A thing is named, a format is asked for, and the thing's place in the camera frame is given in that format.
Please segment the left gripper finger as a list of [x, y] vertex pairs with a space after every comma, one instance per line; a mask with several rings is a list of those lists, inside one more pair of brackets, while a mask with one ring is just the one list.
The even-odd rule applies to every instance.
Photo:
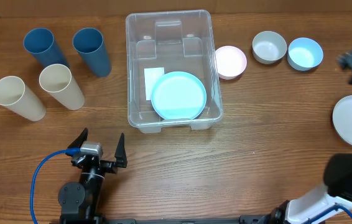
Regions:
[[127, 167], [127, 155], [126, 155], [126, 150], [125, 150], [124, 133], [121, 133], [121, 135], [120, 135], [114, 157], [116, 158], [116, 166], [117, 167], [120, 167], [120, 168]]
[[88, 128], [85, 128], [81, 134], [68, 146], [68, 149], [71, 148], [81, 148], [82, 144], [87, 140], [88, 137]]

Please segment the light blue bowl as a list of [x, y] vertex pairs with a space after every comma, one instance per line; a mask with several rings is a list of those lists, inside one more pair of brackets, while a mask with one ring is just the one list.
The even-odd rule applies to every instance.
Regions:
[[288, 47], [287, 61], [298, 71], [309, 71], [319, 66], [323, 60], [323, 49], [318, 42], [306, 37], [294, 39]]

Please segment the cream cup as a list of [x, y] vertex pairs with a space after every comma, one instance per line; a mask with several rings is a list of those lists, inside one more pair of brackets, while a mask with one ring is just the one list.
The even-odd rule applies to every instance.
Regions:
[[0, 105], [30, 121], [39, 121], [46, 114], [42, 101], [17, 76], [0, 79]]
[[85, 97], [70, 69], [63, 64], [45, 67], [39, 75], [40, 87], [69, 110], [78, 110]]

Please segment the light blue plate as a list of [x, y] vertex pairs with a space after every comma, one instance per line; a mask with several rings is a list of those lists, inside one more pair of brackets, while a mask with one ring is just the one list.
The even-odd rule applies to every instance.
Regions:
[[151, 103], [163, 119], [195, 119], [206, 105], [204, 84], [188, 72], [169, 72], [152, 88]]

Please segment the grey bowl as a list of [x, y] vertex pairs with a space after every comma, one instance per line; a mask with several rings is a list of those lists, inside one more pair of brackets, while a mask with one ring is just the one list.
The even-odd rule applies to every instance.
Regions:
[[287, 52], [287, 43], [278, 33], [262, 31], [252, 41], [254, 58], [262, 64], [272, 64], [280, 60]]

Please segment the pink bowl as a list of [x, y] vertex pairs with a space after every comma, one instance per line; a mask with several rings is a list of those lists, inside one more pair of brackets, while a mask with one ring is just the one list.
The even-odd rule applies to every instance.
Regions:
[[238, 77], [245, 71], [248, 64], [244, 52], [231, 45], [216, 49], [215, 56], [218, 75], [225, 80]]

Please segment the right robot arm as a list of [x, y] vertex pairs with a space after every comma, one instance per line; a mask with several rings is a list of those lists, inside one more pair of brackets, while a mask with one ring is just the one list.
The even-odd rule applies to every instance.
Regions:
[[[352, 71], [352, 50], [343, 54], [338, 63], [342, 70]], [[335, 105], [332, 121], [340, 138], [352, 145], [352, 95]], [[332, 156], [320, 185], [273, 209], [259, 223], [324, 223], [340, 212], [352, 219], [352, 153]]]

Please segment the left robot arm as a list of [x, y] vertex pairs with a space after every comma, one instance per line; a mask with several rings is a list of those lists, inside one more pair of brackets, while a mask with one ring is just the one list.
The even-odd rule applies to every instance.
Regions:
[[72, 158], [73, 166], [81, 169], [81, 174], [79, 181], [68, 182], [59, 190], [60, 223], [106, 223], [104, 215], [97, 212], [105, 174], [117, 174], [119, 168], [127, 167], [124, 134], [120, 135], [114, 161], [102, 159], [102, 145], [87, 138], [85, 128], [67, 147], [77, 150], [66, 155]]

